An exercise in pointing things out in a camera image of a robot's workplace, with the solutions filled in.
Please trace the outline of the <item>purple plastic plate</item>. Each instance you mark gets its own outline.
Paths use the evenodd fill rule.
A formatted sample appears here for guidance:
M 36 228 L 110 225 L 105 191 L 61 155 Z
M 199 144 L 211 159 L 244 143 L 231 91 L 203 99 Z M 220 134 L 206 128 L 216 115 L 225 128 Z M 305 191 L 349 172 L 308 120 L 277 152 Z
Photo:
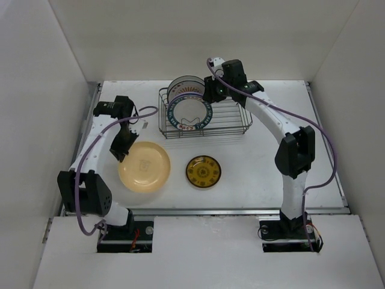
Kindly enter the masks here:
M 172 111 L 195 111 L 204 106 L 204 101 L 201 97 L 187 95 L 174 98 L 169 104 L 169 109 Z

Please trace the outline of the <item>grey rimmed patterned plate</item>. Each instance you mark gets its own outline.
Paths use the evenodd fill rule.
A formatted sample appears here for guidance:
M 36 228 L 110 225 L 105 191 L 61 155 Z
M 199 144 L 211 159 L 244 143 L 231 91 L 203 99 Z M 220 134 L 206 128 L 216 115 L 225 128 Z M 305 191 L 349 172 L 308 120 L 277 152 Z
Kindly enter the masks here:
M 176 96 L 182 93 L 196 92 L 203 94 L 204 81 L 193 75 L 184 75 L 174 79 L 167 88 L 167 100 L 170 103 Z

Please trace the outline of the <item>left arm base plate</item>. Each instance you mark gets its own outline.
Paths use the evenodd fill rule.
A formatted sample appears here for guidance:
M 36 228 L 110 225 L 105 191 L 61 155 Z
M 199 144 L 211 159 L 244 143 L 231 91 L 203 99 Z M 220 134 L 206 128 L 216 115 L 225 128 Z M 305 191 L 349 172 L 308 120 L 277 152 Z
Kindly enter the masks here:
M 152 253 L 154 220 L 136 220 L 132 232 L 108 225 L 97 253 Z

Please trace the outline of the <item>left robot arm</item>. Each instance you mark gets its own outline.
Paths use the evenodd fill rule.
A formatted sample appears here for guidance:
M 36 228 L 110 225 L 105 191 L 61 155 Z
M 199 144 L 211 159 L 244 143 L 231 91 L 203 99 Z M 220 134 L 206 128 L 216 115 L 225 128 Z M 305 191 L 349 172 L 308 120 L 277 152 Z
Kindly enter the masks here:
M 114 232 L 123 239 L 133 235 L 134 216 L 119 205 L 102 179 L 106 157 L 111 154 L 122 163 L 141 131 L 134 102 L 127 96 L 116 96 L 112 102 L 100 101 L 93 110 L 90 132 L 81 153 L 70 169 L 57 177 L 66 211 L 76 214 L 84 235 L 96 230 Z

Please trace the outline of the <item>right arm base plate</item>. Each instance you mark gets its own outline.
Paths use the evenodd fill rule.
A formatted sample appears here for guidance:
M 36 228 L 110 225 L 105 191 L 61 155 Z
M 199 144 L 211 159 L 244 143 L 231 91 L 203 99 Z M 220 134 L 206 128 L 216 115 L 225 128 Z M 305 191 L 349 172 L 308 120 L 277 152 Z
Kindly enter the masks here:
M 258 237 L 262 240 L 264 253 L 281 252 L 316 252 L 320 253 L 324 241 L 319 231 L 307 221 L 306 231 L 310 240 L 307 239 L 303 225 L 294 232 L 284 232 L 279 220 L 260 220 Z

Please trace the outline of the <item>white plate blue rim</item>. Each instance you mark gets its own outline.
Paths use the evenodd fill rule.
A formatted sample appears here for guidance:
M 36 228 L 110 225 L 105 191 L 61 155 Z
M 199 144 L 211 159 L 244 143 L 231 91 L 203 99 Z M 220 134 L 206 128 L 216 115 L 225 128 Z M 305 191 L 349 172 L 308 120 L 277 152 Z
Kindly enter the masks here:
M 198 94 L 183 94 L 179 96 L 199 96 Z M 170 124 L 181 131 L 195 131 L 205 128 L 211 122 L 213 118 L 213 108 L 210 103 L 204 101 L 204 107 L 195 111 L 172 111 L 167 107 L 167 119 Z

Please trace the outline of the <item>small yellow patterned plate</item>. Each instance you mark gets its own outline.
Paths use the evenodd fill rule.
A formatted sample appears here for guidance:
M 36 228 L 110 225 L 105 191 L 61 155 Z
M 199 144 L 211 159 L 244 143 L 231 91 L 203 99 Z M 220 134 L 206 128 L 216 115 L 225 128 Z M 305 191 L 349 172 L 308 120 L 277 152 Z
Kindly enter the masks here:
M 185 176 L 189 185 L 199 190 L 208 190 L 216 186 L 221 175 L 222 168 L 219 162 L 208 155 L 192 158 L 185 169 Z

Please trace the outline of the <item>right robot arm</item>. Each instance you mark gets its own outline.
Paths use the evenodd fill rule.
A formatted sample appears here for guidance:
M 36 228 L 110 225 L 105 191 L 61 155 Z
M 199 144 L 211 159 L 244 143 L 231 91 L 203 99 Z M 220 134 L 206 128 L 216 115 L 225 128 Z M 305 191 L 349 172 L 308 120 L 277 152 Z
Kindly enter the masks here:
M 279 237 L 307 235 L 304 195 L 307 173 L 315 160 L 314 129 L 289 120 L 291 112 L 277 107 L 257 81 L 248 81 L 240 60 L 208 58 L 206 64 L 212 75 L 204 79 L 203 99 L 213 103 L 231 98 L 257 117 L 278 142 L 274 163 L 283 178 Z

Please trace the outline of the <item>beige plastic plate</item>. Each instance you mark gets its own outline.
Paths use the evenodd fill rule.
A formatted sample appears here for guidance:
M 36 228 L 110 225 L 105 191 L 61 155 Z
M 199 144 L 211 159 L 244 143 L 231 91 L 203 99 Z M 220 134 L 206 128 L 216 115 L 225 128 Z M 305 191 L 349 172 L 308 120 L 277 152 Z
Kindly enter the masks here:
M 171 161 L 166 150 L 149 141 L 134 143 L 118 166 L 121 182 L 135 193 L 154 193 L 160 190 L 170 172 Z

